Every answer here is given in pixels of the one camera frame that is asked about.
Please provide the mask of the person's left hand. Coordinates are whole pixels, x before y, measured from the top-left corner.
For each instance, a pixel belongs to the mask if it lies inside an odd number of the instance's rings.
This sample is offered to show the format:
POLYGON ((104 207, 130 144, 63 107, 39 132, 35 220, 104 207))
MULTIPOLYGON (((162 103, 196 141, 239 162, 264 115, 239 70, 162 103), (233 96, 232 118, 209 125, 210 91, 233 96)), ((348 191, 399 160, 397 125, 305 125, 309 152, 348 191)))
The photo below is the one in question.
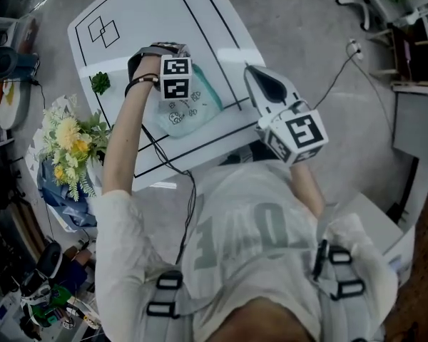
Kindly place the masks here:
POLYGON ((138 77, 158 77, 161 69, 161 57, 160 56, 144 56, 141 59, 140 64, 133 74, 133 78, 138 77))

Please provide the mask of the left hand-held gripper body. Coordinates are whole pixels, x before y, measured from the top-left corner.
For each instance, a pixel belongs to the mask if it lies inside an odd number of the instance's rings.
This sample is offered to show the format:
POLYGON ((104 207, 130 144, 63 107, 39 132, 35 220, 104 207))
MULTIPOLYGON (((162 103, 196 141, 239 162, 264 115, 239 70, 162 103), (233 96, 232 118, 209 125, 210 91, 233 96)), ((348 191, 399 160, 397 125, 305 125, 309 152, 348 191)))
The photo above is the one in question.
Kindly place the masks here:
POLYGON ((149 82, 160 92, 161 100, 187 100, 190 96, 193 69, 192 58, 185 44, 174 42, 155 42, 141 48, 131 56, 127 63, 129 91, 137 83, 149 82), (133 74, 144 56, 160 56, 160 75, 158 77, 133 78, 133 74))

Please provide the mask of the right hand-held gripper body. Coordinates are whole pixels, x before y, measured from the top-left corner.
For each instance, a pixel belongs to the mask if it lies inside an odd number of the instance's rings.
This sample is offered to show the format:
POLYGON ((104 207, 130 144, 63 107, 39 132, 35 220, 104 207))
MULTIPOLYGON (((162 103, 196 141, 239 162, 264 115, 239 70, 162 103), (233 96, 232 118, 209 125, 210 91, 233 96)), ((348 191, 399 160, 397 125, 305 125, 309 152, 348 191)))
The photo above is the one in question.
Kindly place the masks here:
POLYGON ((314 156, 329 142, 320 114, 286 77, 263 66, 247 66, 244 81, 260 117, 260 140, 286 165, 314 156))

